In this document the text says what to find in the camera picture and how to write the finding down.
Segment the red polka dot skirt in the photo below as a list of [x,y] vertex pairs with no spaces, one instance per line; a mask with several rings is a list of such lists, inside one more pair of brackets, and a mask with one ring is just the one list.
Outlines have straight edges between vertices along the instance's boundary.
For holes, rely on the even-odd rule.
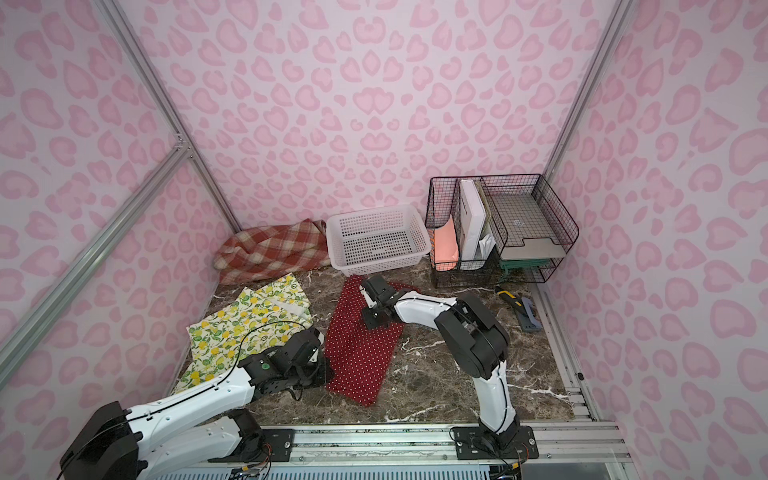
[[360,291],[362,278],[346,279],[325,340],[325,357],[334,372],[326,388],[369,407],[376,403],[399,342],[403,326],[392,323],[366,328],[362,312],[367,303]]

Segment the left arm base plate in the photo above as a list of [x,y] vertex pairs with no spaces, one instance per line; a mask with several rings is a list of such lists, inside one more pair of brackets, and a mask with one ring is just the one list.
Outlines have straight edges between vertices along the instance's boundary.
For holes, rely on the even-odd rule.
[[227,455],[211,457],[210,463],[288,462],[293,449],[294,429],[263,429],[247,409],[234,409],[222,420],[237,426],[238,443]]

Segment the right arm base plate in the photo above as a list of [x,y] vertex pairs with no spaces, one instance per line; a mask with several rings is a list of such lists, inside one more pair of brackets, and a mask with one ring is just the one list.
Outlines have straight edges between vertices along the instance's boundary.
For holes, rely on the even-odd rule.
[[459,460],[514,460],[525,463],[538,459],[538,442],[533,429],[527,425],[512,424],[501,434],[484,426],[460,427],[449,430]]

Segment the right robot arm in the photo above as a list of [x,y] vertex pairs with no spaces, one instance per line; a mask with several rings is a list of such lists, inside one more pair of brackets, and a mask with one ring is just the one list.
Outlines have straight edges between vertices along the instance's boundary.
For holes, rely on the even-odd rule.
[[484,434],[500,448],[511,444],[520,420],[507,380],[510,337],[479,297],[464,293],[444,298],[398,290],[380,275],[363,280],[360,292],[366,302],[362,319],[367,329],[400,323],[441,334],[454,362],[473,379]]

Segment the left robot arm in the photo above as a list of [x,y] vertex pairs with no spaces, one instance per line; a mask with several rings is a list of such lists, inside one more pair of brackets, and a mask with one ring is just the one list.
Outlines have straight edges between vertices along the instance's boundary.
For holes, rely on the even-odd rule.
[[59,478],[157,479],[200,462],[238,463],[242,470],[269,464],[292,439],[270,438],[247,407],[323,385],[323,343],[309,327],[180,393],[133,407],[103,405],[63,454]]

